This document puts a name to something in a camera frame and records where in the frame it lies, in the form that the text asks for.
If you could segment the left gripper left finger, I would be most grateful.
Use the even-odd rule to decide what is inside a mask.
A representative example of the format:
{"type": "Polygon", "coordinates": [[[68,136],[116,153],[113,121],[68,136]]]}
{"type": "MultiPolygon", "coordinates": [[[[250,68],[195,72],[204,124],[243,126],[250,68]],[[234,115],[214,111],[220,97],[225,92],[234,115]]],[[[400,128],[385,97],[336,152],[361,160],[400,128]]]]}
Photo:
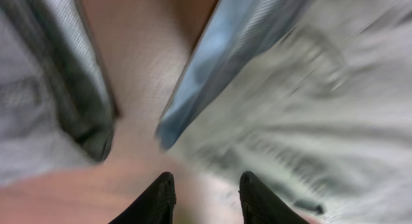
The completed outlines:
{"type": "Polygon", "coordinates": [[[109,224],[172,224],[175,205],[174,176],[164,172],[109,224]]]}

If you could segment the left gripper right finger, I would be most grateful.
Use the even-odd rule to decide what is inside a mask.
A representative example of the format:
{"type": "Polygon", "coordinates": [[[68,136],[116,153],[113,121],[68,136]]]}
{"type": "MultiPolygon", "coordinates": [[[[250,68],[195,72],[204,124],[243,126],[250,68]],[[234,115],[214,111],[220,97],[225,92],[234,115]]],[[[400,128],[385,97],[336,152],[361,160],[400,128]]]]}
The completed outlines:
{"type": "Polygon", "coordinates": [[[241,175],[239,197],[244,224],[309,224],[250,171],[241,175]]]}

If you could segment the khaki shorts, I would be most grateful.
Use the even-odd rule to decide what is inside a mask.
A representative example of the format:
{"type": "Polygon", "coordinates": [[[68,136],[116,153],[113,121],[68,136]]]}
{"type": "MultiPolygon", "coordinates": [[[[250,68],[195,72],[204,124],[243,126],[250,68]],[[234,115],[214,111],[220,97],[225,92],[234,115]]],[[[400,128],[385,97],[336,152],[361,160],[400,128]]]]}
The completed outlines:
{"type": "Polygon", "coordinates": [[[171,147],[326,205],[332,223],[411,222],[411,0],[316,0],[171,147]]]}

